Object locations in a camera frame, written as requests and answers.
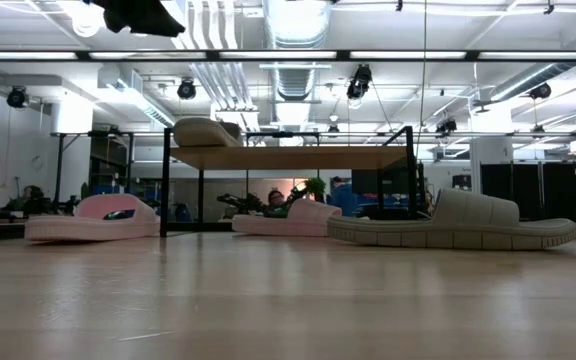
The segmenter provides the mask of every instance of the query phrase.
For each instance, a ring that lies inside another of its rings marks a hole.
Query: wooden floor
[[[576,242],[0,241],[0,359],[576,360]]]

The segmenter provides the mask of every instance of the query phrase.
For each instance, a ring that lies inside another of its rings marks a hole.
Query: ceiling light
[[[465,51],[351,51],[351,59],[463,59]]]
[[[259,64],[262,70],[317,70],[330,69],[331,65],[327,64]]]
[[[273,50],[273,51],[224,51],[222,59],[334,59],[336,51]]]
[[[200,60],[206,58],[206,53],[202,51],[96,51],[91,52],[90,57],[95,60]]]
[[[526,60],[526,59],[568,59],[576,60],[576,52],[492,52],[484,51],[479,54],[479,59],[488,60]]]
[[[74,52],[0,51],[0,60],[76,60]]]

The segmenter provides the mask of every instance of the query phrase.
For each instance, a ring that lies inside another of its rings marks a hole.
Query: elevated platform
[[[406,161],[406,148],[350,147],[180,147],[170,155],[198,170],[384,169]]]

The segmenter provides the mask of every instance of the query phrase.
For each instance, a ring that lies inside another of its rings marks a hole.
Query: silver duct
[[[330,23],[327,1],[264,0],[263,7],[269,46],[273,49],[324,46]],[[315,74],[315,70],[274,70],[275,89],[284,100],[305,100],[313,90]]]
[[[576,50],[576,40],[566,44],[565,49]],[[499,84],[488,92],[483,92],[481,100],[459,99],[449,104],[443,112],[453,114],[468,107],[472,103],[487,105],[510,100],[516,96],[527,93],[537,86],[553,79],[556,76],[576,67],[576,63],[536,64],[512,77],[503,84]]]

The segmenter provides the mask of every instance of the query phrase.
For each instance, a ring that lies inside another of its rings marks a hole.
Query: green plant
[[[313,195],[323,195],[326,192],[326,183],[320,178],[310,178],[304,181],[306,191]]]

